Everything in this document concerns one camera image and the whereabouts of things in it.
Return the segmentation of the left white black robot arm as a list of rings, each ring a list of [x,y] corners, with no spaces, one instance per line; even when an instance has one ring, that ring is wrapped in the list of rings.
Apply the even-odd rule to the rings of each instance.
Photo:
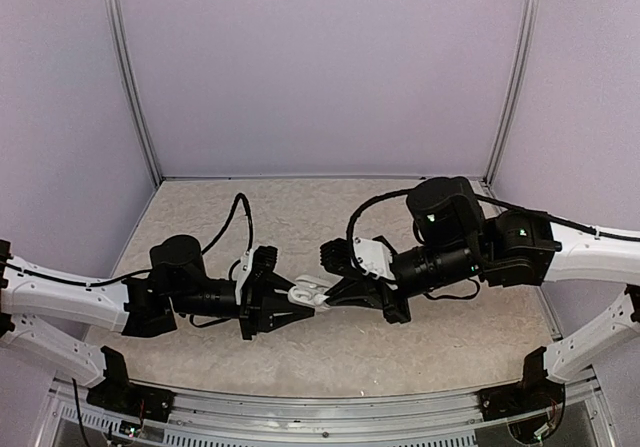
[[[80,341],[50,319],[99,327],[124,337],[154,338],[173,332],[177,317],[236,320],[250,340],[315,314],[291,302],[293,283],[275,273],[277,250],[248,250],[236,279],[207,275],[198,240],[176,235],[150,251],[151,267],[110,279],[94,279],[38,266],[1,243],[1,345],[53,364],[79,385],[98,385],[121,412],[140,401],[123,356]]]

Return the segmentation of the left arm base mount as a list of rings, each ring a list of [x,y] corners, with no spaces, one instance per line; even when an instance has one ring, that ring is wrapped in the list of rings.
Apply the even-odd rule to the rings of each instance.
[[[137,417],[140,421],[167,422],[176,394],[169,389],[132,382],[121,353],[107,346],[103,346],[100,351],[105,360],[104,379],[88,389],[87,403]]]

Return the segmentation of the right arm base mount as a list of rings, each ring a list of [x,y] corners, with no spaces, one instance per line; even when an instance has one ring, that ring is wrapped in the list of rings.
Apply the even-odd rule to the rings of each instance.
[[[560,404],[565,400],[565,385],[548,378],[544,367],[546,347],[527,354],[522,377],[517,382],[487,387],[477,392],[484,421],[517,416]]]

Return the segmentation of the white earbud charging case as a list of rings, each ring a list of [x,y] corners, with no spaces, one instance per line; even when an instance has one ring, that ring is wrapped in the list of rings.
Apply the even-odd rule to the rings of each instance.
[[[327,310],[328,290],[331,283],[310,275],[301,275],[294,281],[294,286],[287,292],[288,300],[296,305],[313,308],[317,311]]]

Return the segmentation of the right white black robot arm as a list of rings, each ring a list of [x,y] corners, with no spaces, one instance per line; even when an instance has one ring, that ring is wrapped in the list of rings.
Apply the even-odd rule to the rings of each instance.
[[[412,216],[417,247],[395,253],[385,240],[358,239],[355,226],[370,207],[402,197]],[[564,340],[525,357],[523,378],[511,400],[535,409],[599,356],[639,335],[639,235],[609,232],[494,200],[499,215],[488,218],[486,197],[465,177],[436,177],[413,188],[387,192],[361,204],[346,236],[321,247],[321,264],[340,276],[327,293],[330,306],[379,309],[389,323],[410,321],[408,301],[471,280],[489,286],[540,286],[565,280],[622,283],[625,288],[602,313]]]

